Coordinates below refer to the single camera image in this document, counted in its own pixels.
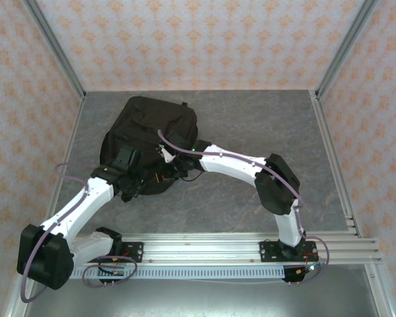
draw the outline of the patterned wallpaper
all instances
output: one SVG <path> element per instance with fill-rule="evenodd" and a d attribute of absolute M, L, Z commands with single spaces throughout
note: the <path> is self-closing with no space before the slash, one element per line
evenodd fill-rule
<path fill-rule="evenodd" d="M 396 0 L 380 0 L 323 107 L 364 234 L 380 238 L 396 296 Z"/>
<path fill-rule="evenodd" d="M 20 232 L 44 219 L 78 105 L 22 1 L 0 0 L 0 316 Z"/>
<path fill-rule="evenodd" d="M 39 0 L 85 90 L 315 89 L 363 0 Z"/>

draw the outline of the marble-patterned surface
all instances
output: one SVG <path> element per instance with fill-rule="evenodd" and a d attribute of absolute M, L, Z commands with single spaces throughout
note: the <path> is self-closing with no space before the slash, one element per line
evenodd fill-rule
<path fill-rule="evenodd" d="M 127 100 L 137 95 L 188 102 L 197 113 L 200 139 L 245 155 L 281 155 L 301 181 L 300 193 L 307 203 L 301 212 L 304 228 L 346 229 L 308 91 L 89 92 L 69 161 L 99 164 L 104 135 Z M 90 170 L 69 167 L 67 173 L 88 178 Z M 78 184 L 65 180 L 57 210 L 79 190 Z M 190 183 L 180 180 L 163 194 L 140 196 L 129 203 L 117 197 L 83 230 L 101 226 L 121 233 L 277 231 L 254 187 L 216 173 L 205 173 Z"/>

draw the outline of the enclosure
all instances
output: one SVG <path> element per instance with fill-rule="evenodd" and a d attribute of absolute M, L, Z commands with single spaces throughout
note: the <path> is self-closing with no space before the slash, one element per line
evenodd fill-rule
<path fill-rule="evenodd" d="M 144 242 L 152 279 L 91 290 L 74 273 L 22 303 L 20 233 L 81 188 L 54 166 L 98 166 L 132 96 L 188 103 L 198 138 L 226 150 L 283 157 L 301 182 L 303 227 L 329 247 L 323 277 L 288 288 L 254 272 L 275 269 L 258 245 L 278 238 L 275 218 L 249 184 L 204 173 L 115 197 L 81 231 Z M 156 273 L 212 267 L 247 273 Z M 396 316 L 396 0 L 0 1 L 0 315 L 45 312 Z"/>

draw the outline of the robotic arm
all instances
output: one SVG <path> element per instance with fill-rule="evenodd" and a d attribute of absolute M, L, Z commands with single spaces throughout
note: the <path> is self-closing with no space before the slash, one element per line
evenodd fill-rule
<path fill-rule="evenodd" d="M 201 140 L 194 146 L 187 147 L 192 151 L 185 151 L 184 140 L 175 133 L 168 139 L 163 135 L 160 137 L 164 141 L 160 144 L 160 154 L 167 166 L 163 175 L 165 178 L 184 177 L 189 170 L 197 169 L 229 175 L 256 187 L 261 203 L 274 214 L 279 228 L 279 241 L 271 252 L 286 261 L 302 261 L 303 229 L 298 227 L 294 212 L 298 200 L 290 189 L 267 172 L 272 170 L 298 192 L 300 183 L 280 156 L 272 154 L 269 158 L 247 157 Z M 79 202 L 84 190 L 39 227 L 28 225 L 20 238 L 17 271 L 23 274 L 34 246 L 51 226 L 55 227 L 42 242 L 28 271 L 28 277 L 52 289 L 63 286 L 74 268 L 80 265 L 108 254 L 120 256 L 121 235 L 110 229 L 99 228 L 88 238 L 76 241 L 75 237 L 95 212 L 119 192 L 135 197 L 135 193 L 145 185 L 147 172 L 137 167 L 139 156 L 138 151 L 123 147 L 115 160 L 94 170 L 88 180 L 86 198 L 66 218 L 59 221 L 62 215 Z"/>

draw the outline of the black backpack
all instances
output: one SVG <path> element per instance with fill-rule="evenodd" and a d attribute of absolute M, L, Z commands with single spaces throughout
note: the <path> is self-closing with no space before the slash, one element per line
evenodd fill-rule
<path fill-rule="evenodd" d="M 160 144 L 157 135 L 159 129 L 165 135 L 176 132 L 193 145 L 198 135 L 197 116 L 185 102 L 174 104 L 141 96 L 130 98 L 104 137 L 100 164 L 114 160 L 124 145 L 137 149 L 142 152 L 138 166 L 149 171 L 145 186 L 139 194 L 154 195 L 164 192 L 175 180 L 159 180 L 154 177 L 166 165 L 157 151 Z"/>

